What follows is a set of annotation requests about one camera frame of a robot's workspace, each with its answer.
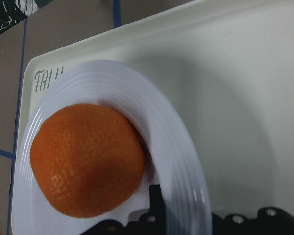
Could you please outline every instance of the black plastic part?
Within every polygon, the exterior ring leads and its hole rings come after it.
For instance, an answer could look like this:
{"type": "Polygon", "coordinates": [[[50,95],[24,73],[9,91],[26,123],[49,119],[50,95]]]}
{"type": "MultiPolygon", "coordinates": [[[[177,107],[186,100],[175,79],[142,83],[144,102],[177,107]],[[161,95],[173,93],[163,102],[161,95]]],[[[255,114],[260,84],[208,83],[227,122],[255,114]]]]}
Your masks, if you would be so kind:
{"type": "MultiPolygon", "coordinates": [[[[139,221],[127,226],[115,220],[104,220],[81,235],[165,235],[165,203],[159,185],[149,187],[150,209],[139,221]]],[[[212,214],[213,235],[294,235],[294,217],[277,207],[258,210],[257,218],[241,214],[221,218],[212,214]]]]}

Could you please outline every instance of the mandarin orange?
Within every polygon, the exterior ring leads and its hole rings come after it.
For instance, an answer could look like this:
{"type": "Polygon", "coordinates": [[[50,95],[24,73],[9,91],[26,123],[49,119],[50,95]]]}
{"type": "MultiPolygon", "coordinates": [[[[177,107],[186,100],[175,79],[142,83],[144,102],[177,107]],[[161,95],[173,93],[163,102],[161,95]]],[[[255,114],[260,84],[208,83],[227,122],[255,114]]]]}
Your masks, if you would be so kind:
{"type": "Polygon", "coordinates": [[[67,106],[41,125],[30,150],[37,183],[59,212],[94,217],[126,201],[145,167],[135,129],[118,111],[67,106]]]}

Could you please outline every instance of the black object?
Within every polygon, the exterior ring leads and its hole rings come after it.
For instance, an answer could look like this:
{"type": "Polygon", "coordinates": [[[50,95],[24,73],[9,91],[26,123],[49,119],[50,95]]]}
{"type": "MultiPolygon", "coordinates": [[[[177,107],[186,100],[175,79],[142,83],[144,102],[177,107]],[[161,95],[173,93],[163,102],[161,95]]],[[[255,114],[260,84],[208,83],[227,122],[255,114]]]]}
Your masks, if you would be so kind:
{"type": "Polygon", "coordinates": [[[257,218],[230,214],[222,219],[213,214],[213,235],[294,235],[294,217],[277,207],[258,210],[257,218]]]}
{"type": "Polygon", "coordinates": [[[160,185],[149,186],[150,208],[139,221],[131,221],[124,227],[115,220],[104,220],[81,235],[165,235],[165,203],[160,185]]]}
{"type": "Polygon", "coordinates": [[[0,35],[26,18],[14,0],[0,0],[0,35]]]}
{"type": "MultiPolygon", "coordinates": [[[[150,209],[139,221],[124,227],[115,220],[104,220],[81,235],[165,235],[165,203],[159,185],[149,187],[150,209]]],[[[294,217],[277,207],[258,210],[257,218],[229,214],[224,219],[212,214],[213,235],[294,235],[294,217]]]]}

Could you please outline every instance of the blue grout line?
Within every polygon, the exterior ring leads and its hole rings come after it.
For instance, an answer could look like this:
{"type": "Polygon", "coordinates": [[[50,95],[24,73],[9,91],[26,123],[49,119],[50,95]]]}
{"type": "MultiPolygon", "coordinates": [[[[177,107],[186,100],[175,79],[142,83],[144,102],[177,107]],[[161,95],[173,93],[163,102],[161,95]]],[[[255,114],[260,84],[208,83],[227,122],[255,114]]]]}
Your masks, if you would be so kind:
{"type": "MultiPolygon", "coordinates": [[[[27,31],[27,19],[24,20],[23,43],[22,43],[22,54],[21,54],[21,65],[20,65],[19,87],[18,87],[18,99],[17,99],[17,105],[16,105],[15,127],[14,127],[14,141],[13,141],[13,154],[14,154],[14,156],[16,156],[16,148],[17,148],[17,142],[18,142],[17,138],[18,138],[18,131],[19,131],[26,31],[27,31]]],[[[6,235],[10,235],[10,232],[11,232],[10,228],[11,228],[11,216],[12,216],[12,194],[13,194],[13,181],[14,181],[14,166],[15,166],[15,160],[13,160],[12,164],[11,164],[11,183],[10,183],[10,189],[9,189],[9,209],[8,209],[8,221],[7,221],[6,235]]]]}
{"type": "Polygon", "coordinates": [[[7,157],[9,159],[12,159],[12,160],[15,159],[15,154],[14,153],[10,153],[10,152],[7,152],[7,151],[1,150],[1,149],[0,149],[0,155],[2,155],[4,157],[7,157]]]}
{"type": "Polygon", "coordinates": [[[21,65],[20,65],[19,87],[18,87],[18,99],[17,99],[17,104],[16,104],[15,127],[14,127],[13,153],[16,153],[17,137],[18,137],[18,131],[19,131],[19,119],[20,119],[19,115],[20,115],[21,95],[22,95],[22,81],[23,81],[22,75],[23,75],[23,64],[24,64],[26,29],[27,29],[27,19],[24,20],[23,43],[22,43],[22,54],[21,54],[21,65]]]}
{"type": "Polygon", "coordinates": [[[113,8],[113,27],[117,28],[122,25],[120,0],[112,0],[112,8],[113,8]]]}

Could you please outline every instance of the tiled floor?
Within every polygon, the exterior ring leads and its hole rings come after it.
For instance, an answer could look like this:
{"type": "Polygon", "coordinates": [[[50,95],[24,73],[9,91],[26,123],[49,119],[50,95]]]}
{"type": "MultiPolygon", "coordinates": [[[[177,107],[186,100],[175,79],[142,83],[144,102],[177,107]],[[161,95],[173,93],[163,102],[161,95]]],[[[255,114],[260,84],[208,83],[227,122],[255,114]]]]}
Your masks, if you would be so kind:
{"type": "MultiPolygon", "coordinates": [[[[118,0],[54,0],[0,36],[0,153],[15,155],[20,74],[40,54],[113,28],[118,0]]],[[[121,0],[121,24],[139,20],[190,0],[121,0]]],[[[7,229],[12,160],[0,155],[0,235],[7,229]]]]}

